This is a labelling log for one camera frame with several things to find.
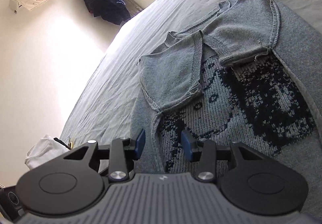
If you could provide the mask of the grey bed sheet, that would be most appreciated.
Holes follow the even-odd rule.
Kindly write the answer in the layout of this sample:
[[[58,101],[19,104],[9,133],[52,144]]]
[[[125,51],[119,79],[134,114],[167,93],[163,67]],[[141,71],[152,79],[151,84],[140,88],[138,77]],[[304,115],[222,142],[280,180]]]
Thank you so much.
[[[155,0],[122,26],[90,77],[61,133],[65,143],[89,139],[108,144],[127,136],[139,90],[137,62],[169,31],[179,31],[224,0]],[[321,30],[321,0],[279,0]]]

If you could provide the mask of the white cloth on bed edge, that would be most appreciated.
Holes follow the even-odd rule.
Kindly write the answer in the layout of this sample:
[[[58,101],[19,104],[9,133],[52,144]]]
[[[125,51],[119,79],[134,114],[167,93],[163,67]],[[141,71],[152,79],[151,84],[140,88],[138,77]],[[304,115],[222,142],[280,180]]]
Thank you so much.
[[[60,139],[45,135],[28,151],[25,165],[32,170],[69,150],[69,147]]]

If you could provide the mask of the grey knit sweater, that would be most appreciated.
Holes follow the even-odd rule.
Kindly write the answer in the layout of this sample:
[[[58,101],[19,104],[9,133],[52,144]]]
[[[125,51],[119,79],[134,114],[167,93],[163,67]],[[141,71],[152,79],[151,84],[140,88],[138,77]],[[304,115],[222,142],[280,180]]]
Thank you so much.
[[[277,0],[225,0],[140,57],[139,173],[196,172],[180,137],[240,141],[300,172],[321,216],[321,34]]]

